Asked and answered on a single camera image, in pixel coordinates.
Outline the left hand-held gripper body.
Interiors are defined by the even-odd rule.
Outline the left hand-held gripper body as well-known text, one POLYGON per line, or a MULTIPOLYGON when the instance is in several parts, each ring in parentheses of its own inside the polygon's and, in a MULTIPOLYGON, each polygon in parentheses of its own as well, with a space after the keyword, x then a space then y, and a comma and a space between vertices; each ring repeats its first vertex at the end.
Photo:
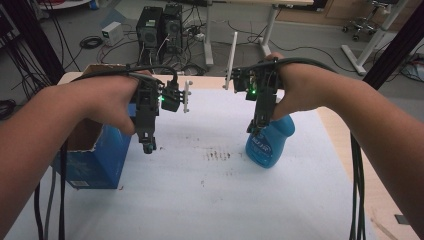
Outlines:
POLYGON ((143 78, 135 91, 132 103, 135 104, 135 115, 131 117, 135 131, 140 140, 154 140, 156 117, 159 109, 177 112, 183 107, 187 113, 188 98, 191 95, 192 81, 184 82, 184 89, 179 89, 179 84, 173 80, 166 84, 160 80, 143 78))

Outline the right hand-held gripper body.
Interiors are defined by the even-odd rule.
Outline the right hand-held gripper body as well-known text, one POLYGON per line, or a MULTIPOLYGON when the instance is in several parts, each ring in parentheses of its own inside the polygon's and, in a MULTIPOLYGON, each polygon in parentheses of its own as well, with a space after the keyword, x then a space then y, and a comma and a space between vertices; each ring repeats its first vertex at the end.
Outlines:
POLYGON ((223 88, 229 89, 230 82, 233 82, 235 93, 245 92, 246 100, 255 102, 253 119, 255 123, 258 118, 267 118, 270 122, 277 98, 277 90, 280 81, 277 79, 276 60, 265 61, 248 66, 233 67, 238 33, 233 34, 227 63, 227 73, 223 88))

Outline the blue plastic bottle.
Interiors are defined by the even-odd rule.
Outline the blue plastic bottle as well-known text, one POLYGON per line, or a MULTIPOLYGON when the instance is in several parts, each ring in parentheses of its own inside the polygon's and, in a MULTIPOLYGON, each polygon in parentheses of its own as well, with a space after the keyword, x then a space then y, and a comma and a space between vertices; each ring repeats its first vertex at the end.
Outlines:
POLYGON ((295 132, 295 124, 290 115, 263 128, 258 134, 250 134, 246 141, 247 156, 263 168, 273 167, 281 157, 286 140, 295 132))

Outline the blue cardboard box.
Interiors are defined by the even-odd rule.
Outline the blue cardboard box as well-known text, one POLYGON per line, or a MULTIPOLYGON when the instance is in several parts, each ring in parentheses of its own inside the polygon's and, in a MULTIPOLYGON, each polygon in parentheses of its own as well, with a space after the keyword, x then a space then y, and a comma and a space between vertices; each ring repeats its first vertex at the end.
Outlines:
POLYGON ((77 189, 116 189, 131 137, 84 119, 68 138, 66 178, 77 189))

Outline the person's right hand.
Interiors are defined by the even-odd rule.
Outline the person's right hand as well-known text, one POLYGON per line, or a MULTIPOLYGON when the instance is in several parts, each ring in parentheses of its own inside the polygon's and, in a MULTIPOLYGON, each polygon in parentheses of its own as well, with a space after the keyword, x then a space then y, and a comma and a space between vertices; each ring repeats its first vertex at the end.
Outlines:
POLYGON ((335 76, 333 72, 313 65, 289 63, 279 65, 277 73, 284 96, 274 108, 273 120, 327 104, 328 83, 335 76))

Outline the person's left hand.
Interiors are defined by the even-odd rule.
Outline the person's left hand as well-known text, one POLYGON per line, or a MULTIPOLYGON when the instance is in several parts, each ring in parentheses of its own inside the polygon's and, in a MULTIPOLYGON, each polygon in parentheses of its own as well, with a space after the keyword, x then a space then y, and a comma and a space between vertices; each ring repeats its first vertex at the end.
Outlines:
POLYGON ((108 124, 124 134, 133 135, 135 126, 127 113, 127 105, 138 83, 134 77, 106 76, 74 81, 67 88, 80 120, 108 124))

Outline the white desk leg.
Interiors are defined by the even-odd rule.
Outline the white desk leg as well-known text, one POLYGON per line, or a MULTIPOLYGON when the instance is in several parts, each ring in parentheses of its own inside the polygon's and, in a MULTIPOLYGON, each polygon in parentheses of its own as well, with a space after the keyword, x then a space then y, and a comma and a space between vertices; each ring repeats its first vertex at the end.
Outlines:
POLYGON ((270 7, 269 16, 267 20, 267 26, 265 27, 265 33, 262 37, 259 38, 259 46, 265 56, 271 54, 269 41, 272 34, 275 18, 277 17, 278 12, 279 12, 278 6, 273 4, 270 7))
POLYGON ((205 64, 207 67, 211 67, 214 64, 211 45, 211 10, 213 2, 212 0, 206 0, 206 3, 206 30, 205 38, 203 41, 203 49, 205 56, 205 64))

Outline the black computer tower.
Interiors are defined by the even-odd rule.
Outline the black computer tower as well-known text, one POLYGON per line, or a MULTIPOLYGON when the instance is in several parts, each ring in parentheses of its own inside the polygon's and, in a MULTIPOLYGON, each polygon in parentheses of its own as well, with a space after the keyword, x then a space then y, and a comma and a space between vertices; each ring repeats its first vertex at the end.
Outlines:
POLYGON ((168 3, 163 12, 165 52, 179 54, 182 50, 182 6, 168 3))
POLYGON ((136 25, 141 65, 163 62, 164 22, 163 8, 145 6, 136 25))

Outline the white foam mat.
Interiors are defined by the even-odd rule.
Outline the white foam mat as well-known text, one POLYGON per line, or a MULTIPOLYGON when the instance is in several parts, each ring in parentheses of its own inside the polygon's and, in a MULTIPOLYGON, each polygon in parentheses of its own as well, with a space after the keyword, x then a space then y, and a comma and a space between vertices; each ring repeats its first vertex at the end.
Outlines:
POLYGON ((293 114, 295 133, 264 169, 245 154, 253 102, 195 89, 188 108, 161 112, 152 154, 131 141, 116 189, 51 194, 45 175, 50 238, 63 214, 66 240, 348 240, 352 183, 316 112, 293 114))

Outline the small white device box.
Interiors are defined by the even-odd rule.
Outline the small white device box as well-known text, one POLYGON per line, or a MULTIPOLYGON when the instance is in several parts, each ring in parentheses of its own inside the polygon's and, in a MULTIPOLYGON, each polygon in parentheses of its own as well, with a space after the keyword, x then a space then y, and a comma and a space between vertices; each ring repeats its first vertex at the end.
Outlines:
POLYGON ((102 36, 107 46, 114 46, 124 38, 122 24, 112 22, 102 29, 102 36))

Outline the white stand leg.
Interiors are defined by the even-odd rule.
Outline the white stand leg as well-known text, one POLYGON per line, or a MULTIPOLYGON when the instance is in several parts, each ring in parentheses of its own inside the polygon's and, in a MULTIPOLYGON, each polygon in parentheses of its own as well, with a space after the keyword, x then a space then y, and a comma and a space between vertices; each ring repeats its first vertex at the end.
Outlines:
POLYGON ((390 4, 390 6, 387 9, 381 10, 387 15, 387 17, 384 19, 382 23, 378 23, 379 28, 377 32, 374 35, 370 36, 371 39, 369 40, 369 42, 367 43, 366 47, 361 52, 361 54, 358 57, 356 57, 348 45, 341 46, 342 51, 344 52, 347 59, 350 61, 355 72, 360 76, 364 76, 367 73, 367 71, 364 68, 364 64, 366 60, 371 55, 373 50, 377 47, 377 45, 383 40, 390 26, 394 23, 394 21, 399 16, 399 14, 401 13, 401 11, 406 6, 409 0, 383 0, 383 1, 390 4))

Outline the office chair base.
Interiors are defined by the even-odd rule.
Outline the office chair base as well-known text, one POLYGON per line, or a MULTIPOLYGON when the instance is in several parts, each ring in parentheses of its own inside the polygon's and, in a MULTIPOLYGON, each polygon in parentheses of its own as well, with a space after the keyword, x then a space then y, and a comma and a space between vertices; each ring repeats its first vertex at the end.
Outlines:
POLYGON ((378 28, 379 24, 374 21, 374 17, 379 10, 387 9, 390 4, 384 2, 383 0, 369 0, 371 3, 371 11, 363 17, 355 17, 349 20, 341 29, 343 33, 348 33, 350 30, 353 31, 352 40, 358 42, 361 33, 366 33, 369 36, 374 35, 378 28))

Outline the black metal post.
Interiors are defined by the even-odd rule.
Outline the black metal post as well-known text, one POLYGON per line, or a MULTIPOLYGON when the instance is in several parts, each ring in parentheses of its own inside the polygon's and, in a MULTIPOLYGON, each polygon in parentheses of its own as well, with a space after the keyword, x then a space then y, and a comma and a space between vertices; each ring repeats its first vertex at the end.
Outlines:
POLYGON ((52 85, 65 74, 56 52, 27 0, 0 0, 17 30, 37 59, 52 85))
POLYGON ((378 90, 423 38, 424 0, 421 1, 377 62, 365 75, 363 81, 378 90))

